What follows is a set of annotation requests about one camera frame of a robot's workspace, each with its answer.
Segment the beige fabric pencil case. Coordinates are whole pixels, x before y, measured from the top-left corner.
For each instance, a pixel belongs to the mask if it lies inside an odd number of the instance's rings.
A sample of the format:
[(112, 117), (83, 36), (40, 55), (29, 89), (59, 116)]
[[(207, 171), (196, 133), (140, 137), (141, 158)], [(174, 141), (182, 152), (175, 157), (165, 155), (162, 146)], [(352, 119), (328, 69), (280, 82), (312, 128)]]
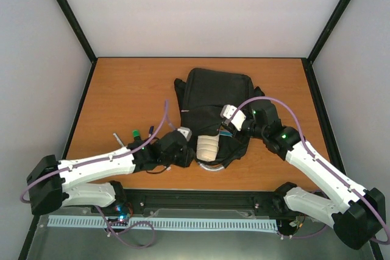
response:
[(212, 162), (216, 159), (219, 149), (219, 135), (200, 135), (197, 137), (196, 158), (199, 161)]

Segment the black student backpack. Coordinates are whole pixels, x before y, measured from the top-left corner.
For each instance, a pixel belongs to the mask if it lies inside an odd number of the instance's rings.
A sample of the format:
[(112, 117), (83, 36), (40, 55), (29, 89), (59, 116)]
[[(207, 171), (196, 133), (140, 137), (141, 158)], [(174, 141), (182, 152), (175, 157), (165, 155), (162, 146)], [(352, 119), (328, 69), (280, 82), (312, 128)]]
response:
[[(260, 87), (255, 87), (252, 79), (244, 74), (236, 74), (210, 69), (194, 68), (187, 80), (175, 79), (174, 88), (180, 110), (181, 126), (192, 131), (189, 147), (195, 153), (196, 163), (209, 172), (224, 170), (247, 152), (250, 138), (220, 136), (223, 119), (220, 113), (224, 105), (238, 107), (255, 96), (263, 96)], [(219, 135), (217, 157), (212, 162), (196, 158), (197, 137)]]

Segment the dog picture book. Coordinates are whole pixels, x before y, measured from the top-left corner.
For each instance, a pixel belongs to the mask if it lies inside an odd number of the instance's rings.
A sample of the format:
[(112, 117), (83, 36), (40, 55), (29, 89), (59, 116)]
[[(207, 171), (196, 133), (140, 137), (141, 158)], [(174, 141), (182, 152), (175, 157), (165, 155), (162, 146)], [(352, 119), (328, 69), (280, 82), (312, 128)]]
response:
[(225, 130), (220, 130), (219, 131), (219, 135), (220, 136), (228, 136), (228, 137), (231, 137), (231, 138), (235, 137), (235, 135), (233, 133), (230, 133), (230, 132), (225, 131)]

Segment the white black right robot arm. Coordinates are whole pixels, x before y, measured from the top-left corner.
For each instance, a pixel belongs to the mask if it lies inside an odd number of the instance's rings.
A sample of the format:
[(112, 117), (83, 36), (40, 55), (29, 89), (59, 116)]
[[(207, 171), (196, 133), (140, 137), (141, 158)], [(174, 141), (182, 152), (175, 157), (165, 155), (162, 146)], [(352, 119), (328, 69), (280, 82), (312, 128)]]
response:
[(263, 141), (268, 151), (296, 167), (325, 194), (324, 197), (287, 186), (283, 201), (292, 211), (306, 214), (333, 229), (348, 247), (358, 250), (366, 242), (388, 245), (376, 239), (386, 224), (385, 197), (378, 189), (366, 189), (335, 168), (305, 139), (300, 125), (284, 126), (271, 97), (253, 97), (238, 107), (224, 105), (221, 118), (228, 127)]

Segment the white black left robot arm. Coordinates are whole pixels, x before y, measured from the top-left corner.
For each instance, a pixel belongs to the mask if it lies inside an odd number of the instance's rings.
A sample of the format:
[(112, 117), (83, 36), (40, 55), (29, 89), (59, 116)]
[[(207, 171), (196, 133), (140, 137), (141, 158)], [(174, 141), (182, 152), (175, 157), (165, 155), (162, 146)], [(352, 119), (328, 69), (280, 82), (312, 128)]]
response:
[(126, 147), (78, 160), (57, 160), (44, 156), (27, 176), (27, 193), (32, 214), (49, 214), (66, 206), (97, 205), (114, 213), (127, 205), (118, 182), (95, 184), (114, 175), (154, 170), (158, 166), (188, 167), (194, 152), (188, 148), (191, 131), (178, 128), (160, 139), (136, 137)]

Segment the blue cap white marker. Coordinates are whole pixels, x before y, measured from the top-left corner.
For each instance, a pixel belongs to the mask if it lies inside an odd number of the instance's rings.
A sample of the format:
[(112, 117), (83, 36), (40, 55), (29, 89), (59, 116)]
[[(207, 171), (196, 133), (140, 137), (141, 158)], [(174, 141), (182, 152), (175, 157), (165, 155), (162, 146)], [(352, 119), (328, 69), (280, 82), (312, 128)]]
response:
[(153, 135), (153, 133), (154, 133), (154, 126), (152, 125), (149, 127), (148, 137), (150, 138)]

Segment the green cap black highlighter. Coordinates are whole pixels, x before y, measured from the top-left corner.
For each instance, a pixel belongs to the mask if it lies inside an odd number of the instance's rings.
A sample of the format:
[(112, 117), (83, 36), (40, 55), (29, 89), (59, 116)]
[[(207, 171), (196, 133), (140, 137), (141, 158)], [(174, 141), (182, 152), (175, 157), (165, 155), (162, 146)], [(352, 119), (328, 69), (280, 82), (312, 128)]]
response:
[(133, 142), (134, 142), (134, 143), (139, 144), (139, 143), (142, 142), (142, 139), (141, 139), (141, 135), (140, 135), (140, 131), (139, 131), (139, 130), (134, 129), (134, 130), (132, 131), (132, 135), (133, 135)]

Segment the silver grey pen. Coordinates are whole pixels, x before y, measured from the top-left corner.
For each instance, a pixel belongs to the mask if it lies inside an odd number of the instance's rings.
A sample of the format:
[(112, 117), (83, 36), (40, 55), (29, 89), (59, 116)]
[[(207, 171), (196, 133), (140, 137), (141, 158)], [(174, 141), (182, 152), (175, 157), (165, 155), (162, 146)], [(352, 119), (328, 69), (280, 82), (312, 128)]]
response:
[(113, 133), (113, 136), (115, 137), (116, 141), (118, 142), (118, 144), (121, 147), (125, 147), (124, 143), (121, 141), (121, 139), (119, 138), (119, 136), (116, 133)]

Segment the small green lit circuit board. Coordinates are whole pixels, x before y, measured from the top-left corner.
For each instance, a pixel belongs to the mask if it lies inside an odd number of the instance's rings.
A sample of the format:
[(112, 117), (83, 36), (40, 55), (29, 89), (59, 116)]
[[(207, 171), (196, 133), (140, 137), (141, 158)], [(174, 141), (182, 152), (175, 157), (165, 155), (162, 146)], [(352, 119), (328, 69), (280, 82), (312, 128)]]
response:
[(125, 206), (119, 211), (118, 221), (120, 222), (128, 221), (132, 216), (133, 216), (132, 208)]

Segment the black right frame post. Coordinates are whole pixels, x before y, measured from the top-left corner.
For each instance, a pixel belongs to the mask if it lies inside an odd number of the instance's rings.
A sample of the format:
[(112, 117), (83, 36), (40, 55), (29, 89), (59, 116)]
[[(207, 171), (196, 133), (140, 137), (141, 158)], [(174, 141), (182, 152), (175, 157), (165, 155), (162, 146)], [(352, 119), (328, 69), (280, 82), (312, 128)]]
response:
[(315, 60), (317, 59), (323, 47), (325, 46), (327, 40), (329, 39), (330, 35), (332, 34), (334, 28), (336, 27), (337, 23), (341, 19), (342, 15), (344, 14), (350, 2), (351, 0), (338, 1), (328, 21), (326, 22), (321, 34), (319, 35), (317, 41), (315, 42), (310, 54), (307, 57), (308, 64), (310, 66), (314, 65)]

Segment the black frame post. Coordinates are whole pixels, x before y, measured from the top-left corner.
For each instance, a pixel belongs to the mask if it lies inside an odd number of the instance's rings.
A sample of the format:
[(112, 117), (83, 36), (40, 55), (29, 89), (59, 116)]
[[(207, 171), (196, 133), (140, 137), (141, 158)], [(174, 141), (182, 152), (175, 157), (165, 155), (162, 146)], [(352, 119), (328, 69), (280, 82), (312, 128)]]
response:
[(62, 13), (64, 14), (68, 24), (72, 28), (79, 44), (81, 45), (84, 53), (86, 54), (88, 60), (92, 65), (95, 65), (98, 58), (94, 53), (86, 35), (84, 34), (83, 29), (81, 28), (68, 0), (56, 0), (59, 5)]
[(314, 65), (315, 60), (317, 59), (323, 47), (325, 46), (327, 40), (329, 39), (330, 35), (332, 34), (334, 28), (336, 27), (337, 23), (341, 19), (342, 15), (344, 14), (350, 2), (351, 0), (338, 1), (328, 21), (326, 22), (321, 34), (319, 35), (317, 41), (315, 42), (310, 54), (307, 57), (308, 64), (310, 66)]

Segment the black left frame post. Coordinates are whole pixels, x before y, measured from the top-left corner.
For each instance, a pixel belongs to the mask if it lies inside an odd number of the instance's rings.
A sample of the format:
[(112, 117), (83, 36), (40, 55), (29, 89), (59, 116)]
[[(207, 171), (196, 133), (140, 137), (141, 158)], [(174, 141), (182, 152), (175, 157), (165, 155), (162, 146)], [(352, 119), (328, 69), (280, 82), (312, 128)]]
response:
[(72, 28), (79, 44), (81, 45), (84, 53), (86, 54), (88, 60), (92, 65), (95, 65), (98, 58), (94, 53), (86, 35), (84, 34), (83, 29), (81, 28), (68, 0), (56, 0), (59, 5), (62, 13), (64, 14), (68, 24)]

